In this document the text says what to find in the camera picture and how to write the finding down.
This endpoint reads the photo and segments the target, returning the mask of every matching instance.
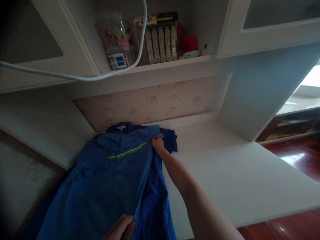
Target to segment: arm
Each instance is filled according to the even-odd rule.
[[[241,234],[213,203],[186,167],[164,149],[163,140],[160,137],[153,138],[152,145],[186,204],[195,239],[243,240]]]

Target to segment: white cable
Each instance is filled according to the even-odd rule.
[[[3,62],[3,61],[0,61],[0,66],[6,67],[6,68],[11,68],[11,69],[22,71],[22,72],[34,73],[34,74],[45,75],[45,76],[50,76],[50,77],[57,77],[57,78],[65,78],[65,79],[83,81],[83,82],[98,81],[98,80],[102,80],[102,79],[129,71],[138,65],[140,58],[141,58],[141,54],[142,54],[144,33],[146,31],[146,26],[147,26],[147,3],[146,3],[146,0],[142,0],[142,2],[143,2],[143,9],[144,9],[144,22],[143,22],[143,26],[142,26],[139,54],[138,54],[138,58],[134,62],[134,64],[132,64],[131,66],[129,66],[127,68],[124,68],[124,69],[121,69],[118,71],[111,71],[107,74],[104,74],[101,76],[96,76],[96,77],[78,77],[78,76],[73,76],[73,75],[68,75],[68,74],[63,74],[63,73],[47,72],[47,71],[43,71],[43,70],[22,67],[22,66],[19,66],[16,64],[11,64],[11,63],[7,63],[7,62]]]

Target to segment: reflective stripe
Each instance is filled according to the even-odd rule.
[[[129,151],[125,152],[125,153],[122,153],[122,154],[120,154],[120,155],[118,155],[118,156],[110,156],[110,157],[107,158],[107,160],[121,158],[121,157],[123,157],[123,156],[125,156],[125,155],[127,155],[127,154],[129,154],[129,153],[133,153],[133,152],[136,152],[136,151],[140,150],[140,149],[143,148],[145,145],[147,145],[146,142],[143,143],[143,144],[141,144],[139,147],[134,148],[134,149],[131,149],[131,150],[129,150]]]

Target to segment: red wooden floor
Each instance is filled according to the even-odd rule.
[[[320,135],[264,145],[320,183]],[[320,240],[320,209],[238,228],[246,240]]]

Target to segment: plastic jar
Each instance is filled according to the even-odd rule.
[[[106,50],[106,53],[113,70],[129,67],[137,59],[134,46],[111,47]]]
[[[113,70],[136,61],[131,22],[118,12],[104,12],[97,18],[98,30]]]

